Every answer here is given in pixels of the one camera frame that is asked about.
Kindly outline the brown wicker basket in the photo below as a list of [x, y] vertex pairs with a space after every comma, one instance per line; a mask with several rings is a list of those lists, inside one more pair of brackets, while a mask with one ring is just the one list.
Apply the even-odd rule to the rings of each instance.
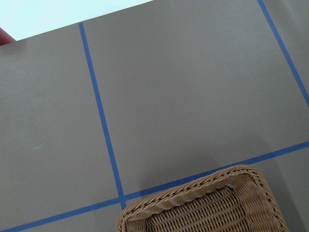
[[127, 206], [119, 232], [286, 232], [273, 193], [254, 167], [235, 165]]

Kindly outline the red cylinder bottle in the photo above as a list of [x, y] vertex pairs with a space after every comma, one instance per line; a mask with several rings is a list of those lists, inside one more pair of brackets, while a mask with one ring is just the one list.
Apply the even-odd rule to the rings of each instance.
[[11, 44], [15, 42], [16, 40], [9, 35], [5, 30], [0, 28], [0, 46]]

